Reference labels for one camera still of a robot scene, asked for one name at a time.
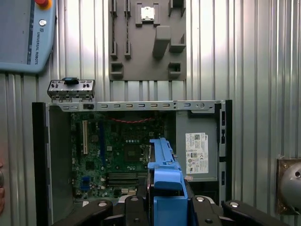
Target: wire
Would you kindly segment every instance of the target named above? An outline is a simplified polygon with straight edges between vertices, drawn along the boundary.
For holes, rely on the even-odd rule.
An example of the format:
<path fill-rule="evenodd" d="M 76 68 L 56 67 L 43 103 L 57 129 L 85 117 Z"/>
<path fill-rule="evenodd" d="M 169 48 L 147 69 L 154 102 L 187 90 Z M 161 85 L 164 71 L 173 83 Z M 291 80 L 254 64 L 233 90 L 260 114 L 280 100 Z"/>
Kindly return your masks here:
<path fill-rule="evenodd" d="M 142 120 L 139 120 L 139 121 L 125 121 L 125 120 L 119 120 L 119 119 L 114 119 L 114 118 L 109 118 L 109 119 L 113 120 L 113 121 L 121 122 L 121 123 L 134 124 L 134 123 L 143 123 L 143 122 L 152 120 L 153 118 L 142 119 Z"/>

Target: green circuit board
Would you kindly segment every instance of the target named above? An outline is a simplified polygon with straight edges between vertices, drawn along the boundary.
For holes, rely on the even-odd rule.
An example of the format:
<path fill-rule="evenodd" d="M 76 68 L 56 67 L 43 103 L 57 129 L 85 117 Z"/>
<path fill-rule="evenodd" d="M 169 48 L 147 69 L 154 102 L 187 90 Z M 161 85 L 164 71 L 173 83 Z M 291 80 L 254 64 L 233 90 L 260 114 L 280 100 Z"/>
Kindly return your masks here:
<path fill-rule="evenodd" d="M 108 113 L 72 113 L 72 186 L 76 199 L 135 194 L 147 176 L 149 140 L 164 136 L 159 115 L 113 118 Z"/>

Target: bolt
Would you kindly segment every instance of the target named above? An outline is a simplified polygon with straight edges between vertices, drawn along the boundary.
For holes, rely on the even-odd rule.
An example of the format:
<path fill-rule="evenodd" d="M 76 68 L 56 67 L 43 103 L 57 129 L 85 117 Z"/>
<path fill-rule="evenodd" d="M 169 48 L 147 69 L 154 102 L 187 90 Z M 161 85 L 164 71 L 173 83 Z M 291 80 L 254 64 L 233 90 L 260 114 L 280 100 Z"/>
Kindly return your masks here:
<path fill-rule="evenodd" d="M 238 206 L 239 206 L 239 204 L 238 204 L 238 203 L 236 203 L 236 202 L 230 202 L 230 206 L 232 206 L 232 207 L 236 208 L 236 207 L 238 207 Z"/>
<path fill-rule="evenodd" d="M 205 199 L 204 199 L 203 197 L 197 197 L 197 200 L 198 200 L 199 202 L 205 201 Z"/>
<path fill-rule="evenodd" d="M 107 204 L 105 202 L 101 202 L 100 204 L 98 204 L 100 207 L 106 206 Z"/>
<path fill-rule="evenodd" d="M 46 24 L 47 24 L 46 20 L 42 19 L 42 20 L 39 21 L 39 25 L 42 26 L 42 27 L 44 27 Z"/>

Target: power supply label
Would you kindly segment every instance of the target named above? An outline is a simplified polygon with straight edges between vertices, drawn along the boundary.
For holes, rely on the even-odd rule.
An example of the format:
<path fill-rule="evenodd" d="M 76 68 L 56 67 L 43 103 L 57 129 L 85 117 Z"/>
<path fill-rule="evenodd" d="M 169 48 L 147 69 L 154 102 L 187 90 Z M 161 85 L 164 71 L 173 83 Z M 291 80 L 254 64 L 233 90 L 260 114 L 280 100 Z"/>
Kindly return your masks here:
<path fill-rule="evenodd" d="M 186 133 L 186 174 L 208 173 L 208 135 Z"/>

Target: metal wall panel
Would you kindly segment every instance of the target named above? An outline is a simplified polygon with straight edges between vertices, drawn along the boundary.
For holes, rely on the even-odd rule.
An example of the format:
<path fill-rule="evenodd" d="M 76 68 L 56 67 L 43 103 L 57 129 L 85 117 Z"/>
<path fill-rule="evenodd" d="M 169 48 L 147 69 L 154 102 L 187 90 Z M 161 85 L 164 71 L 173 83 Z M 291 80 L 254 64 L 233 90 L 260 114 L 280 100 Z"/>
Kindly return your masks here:
<path fill-rule="evenodd" d="M 65 76 L 95 79 L 97 101 L 233 99 L 233 198 L 275 216 L 276 158 L 301 157 L 299 0 L 188 0 L 186 81 L 110 82 L 107 8 L 60 0 L 45 72 L 0 74 L 0 225 L 35 225 L 31 102 Z"/>

